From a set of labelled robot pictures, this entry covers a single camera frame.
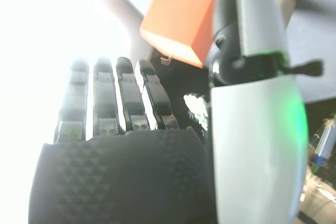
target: robotic hand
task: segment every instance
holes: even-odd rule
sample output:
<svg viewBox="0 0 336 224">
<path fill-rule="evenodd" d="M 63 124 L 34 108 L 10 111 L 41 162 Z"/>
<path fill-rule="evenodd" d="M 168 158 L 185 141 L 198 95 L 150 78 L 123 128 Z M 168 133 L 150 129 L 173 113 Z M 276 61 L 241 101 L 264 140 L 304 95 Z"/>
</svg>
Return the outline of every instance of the robotic hand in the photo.
<svg viewBox="0 0 336 224">
<path fill-rule="evenodd" d="M 206 140 L 179 130 L 150 63 L 135 74 L 126 58 L 114 69 L 105 59 L 93 71 L 75 64 L 54 144 L 41 152 L 29 223 L 294 221 L 308 137 L 292 74 L 305 67 L 289 67 L 275 0 L 217 0 L 214 20 Z"/>
</svg>

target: orange box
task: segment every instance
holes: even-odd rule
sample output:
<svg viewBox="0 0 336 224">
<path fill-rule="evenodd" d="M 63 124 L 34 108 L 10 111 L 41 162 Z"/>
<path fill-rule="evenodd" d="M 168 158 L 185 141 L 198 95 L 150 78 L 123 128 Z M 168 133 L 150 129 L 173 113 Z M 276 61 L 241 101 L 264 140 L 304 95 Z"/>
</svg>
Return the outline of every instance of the orange box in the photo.
<svg viewBox="0 0 336 224">
<path fill-rule="evenodd" d="M 153 0 L 141 36 L 166 56 L 202 68 L 213 42 L 215 0 Z"/>
</svg>

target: textured grip pad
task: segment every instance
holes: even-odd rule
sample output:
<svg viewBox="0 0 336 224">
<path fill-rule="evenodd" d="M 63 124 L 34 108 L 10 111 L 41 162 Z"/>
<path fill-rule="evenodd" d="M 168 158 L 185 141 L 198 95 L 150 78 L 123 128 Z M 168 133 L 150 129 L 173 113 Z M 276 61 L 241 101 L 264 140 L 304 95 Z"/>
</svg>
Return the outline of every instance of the textured grip pad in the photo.
<svg viewBox="0 0 336 224">
<path fill-rule="evenodd" d="M 205 152 L 192 130 L 44 145 L 30 224 L 210 224 Z"/>
</svg>

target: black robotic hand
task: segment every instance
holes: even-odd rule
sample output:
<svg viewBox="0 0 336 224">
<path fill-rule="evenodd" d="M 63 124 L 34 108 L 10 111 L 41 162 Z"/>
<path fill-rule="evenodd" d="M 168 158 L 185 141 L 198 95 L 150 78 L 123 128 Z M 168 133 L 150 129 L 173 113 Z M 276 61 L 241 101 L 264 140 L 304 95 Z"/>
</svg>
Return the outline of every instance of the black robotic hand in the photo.
<svg viewBox="0 0 336 224">
<path fill-rule="evenodd" d="M 178 126 L 149 62 L 135 74 L 127 58 L 116 68 L 74 63 L 54 143 L 36 169 L 29 223 L 214 223 L 207 151 Z"/>
</svg>

